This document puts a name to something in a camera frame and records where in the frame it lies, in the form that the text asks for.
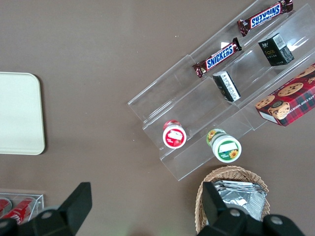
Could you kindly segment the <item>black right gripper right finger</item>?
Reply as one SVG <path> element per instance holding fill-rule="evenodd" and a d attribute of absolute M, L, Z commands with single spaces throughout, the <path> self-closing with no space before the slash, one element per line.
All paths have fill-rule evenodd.
<path fill-rule="evenodd" d="M 209 224 L 199 236 L 262 236 L 263 224 L 237 208 L 228 208 L 211 182 L 203 183 L 202 205 Z"/>

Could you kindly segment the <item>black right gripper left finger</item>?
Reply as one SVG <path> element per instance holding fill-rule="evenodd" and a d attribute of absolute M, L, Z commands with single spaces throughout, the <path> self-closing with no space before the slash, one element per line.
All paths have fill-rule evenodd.
<path fill-rule="evenodd" d="M 23 225 L 25 236 L 74 236 L 92 209 L 90 182 L 80 183 L 58 207 L 41 212 Z"/>

